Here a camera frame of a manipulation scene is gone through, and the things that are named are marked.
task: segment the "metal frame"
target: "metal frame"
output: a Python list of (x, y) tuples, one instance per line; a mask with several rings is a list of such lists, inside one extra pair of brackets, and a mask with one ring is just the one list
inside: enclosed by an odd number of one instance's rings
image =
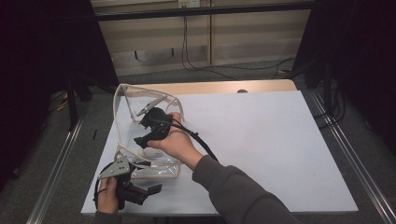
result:
[[(311, 92), (311, 96), (315, 104), (317, 105), (319, 111), (321, 113), (325, 113), (326, 108), (323, 105), (324, 101), (321, 98), (320, 94), (317, 91), (313, 91)], [(349, 161), (349, 164), (352, 166), (353, 170), (355, 171), (356, 175), (361, 181), (361, 184), (363, 185), (364, 189), (366, 190), (367, 194), (372, 200), (379, 215), (387, 224), (396, 223), (395, 212), (390, 206), (387, 197), (384, 195), (382, 190), (379, 188), (379, 186), (375, 183), (371, 175), (368, 173), (367, 169), (361, 162), (361, 159), (359, 158), (355, 149), (349, 143), (347, 137), (344, 135), (343, 131), (341, 130), (340, 126), (337, 124), (337, 122), (334, 120), (333, 117), (330, 117), (327, 114), (324, 117), (332, 131), (332, 134), (334, 135), (335, 140), (338, 142), (340, 148), (343, 150), (347, 160)]]
[(251, 6), (233, 6), (233, 7), (190, 7), (190, 8), (172, 8), (151, 11), (121, 12), (121, 13), (97, 13), (94, 16), (76, 16), (61, 17), (55, 21), (64, 22), (83, 22), (83, 21), (123, 21), (138, 20), (150, 18), (166, 18), (166, 17), (184, 17), (184, 16), (202, 16), (202, 15), (219, 15), (233, 13), (249, 13), (249, 12), (268, 12), (268, 11), (290, 11), (311, 9), (318, 4), (312, 2), (298, 3), (279, 3), (279, 4), (261, 4)]
[(81, 108), (81, 116), (77, 120), (77, 124), (74, 129), (69, 132), (62, 147), (61, 153), (59, 154), (58, 160), (52, 168), (52, 171), (47, 179), (46, 185), (41, 191), (38, 199), (35, 201), (35, 207), (33, 208), (26, 224), (39, 224), (43, 221), (44, 216), (50, 206), (50, 202), (55, 193), (58, 182), (61, 178), (61, 173), (64, 170), (64, 166), (67, 163), (67, 158), (69, 157), (70, 151), (73, 148), (74, 143), (78, 137), (79, 130), (81, 128), (82, 122), (88, 113), (89, 103), (85, 103)]

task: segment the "transparent plastic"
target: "transparent plastic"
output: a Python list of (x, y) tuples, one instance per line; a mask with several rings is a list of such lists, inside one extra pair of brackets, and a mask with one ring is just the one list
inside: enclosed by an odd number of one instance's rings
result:
[[(166, 96), (164, 100), (155, 105), (166, 114), (179, 112), (184, 120), (183, 108), (180, 101), (173, 95), (135, 87), (129, 84), (120, 84), (116, 90), (113, 101), (114, 122), (118, 134), (118, 146), (114, 160), (120, 156), (126, 156), (134, 166), (143, 169), (135, 169), (131, 178), (161, 178), (177, 177), (180, 161), (168, 156), (163, 151), (139, 146), (134, 138), (142, 137), (150, 132), (139, 122), (144, 117), (137, 114), (149, 103)], [(148, 161), (150, 166), (138, 164)]]

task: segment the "hand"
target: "hand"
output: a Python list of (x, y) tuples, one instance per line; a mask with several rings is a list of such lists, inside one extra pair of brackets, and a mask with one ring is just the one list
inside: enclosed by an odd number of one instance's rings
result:
[[(179, 113), (170, 113), (173, 119), (181, 123)], [(149, 147), (163, 150), (166, 154), (185, 163), (194, 170), (203, 155), (194, 147), (190, 136), (176, 127), (171, 127), (168, 136), (163, 140), (148, 141)]]
[(119, 199), (116, 196), (117, 179), (110, 177), (102, 179), (98, 195), (98, 211), (109, 214), (119, 212)]

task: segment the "white tabletop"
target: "white tabletop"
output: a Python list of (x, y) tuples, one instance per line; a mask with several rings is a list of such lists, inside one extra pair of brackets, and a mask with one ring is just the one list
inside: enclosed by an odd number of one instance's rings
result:
[[(223, 165), (245, 171), (291, 212), (353, 212), (358, 208), (299, 91), (179, 95), (186, 127), (198, 132)], [(202, 153), (205, 151), (195, 144)], [(112, 162), (117, 147), (110, 130), (94, 179)], [(122, 213), (145, 216), (215, 215), (207, 191), (182, 165), (177, 178), (136, 179), (163, 191), (143, 205), (126, 203)], [(93, 214), (94, 181), (81, 213)]]

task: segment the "sleeve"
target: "sleeve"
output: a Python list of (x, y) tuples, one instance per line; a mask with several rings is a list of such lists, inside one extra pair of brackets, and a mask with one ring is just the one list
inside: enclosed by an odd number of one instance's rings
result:
[(96, 211), (92, 224), (121, 224), (122, 216)]
[(238, 168), (224, 167), (209, 156), (198, 162), (192, 180), (208, 190), (210, 201), (229, 224), (300, 223), (274, 194)]

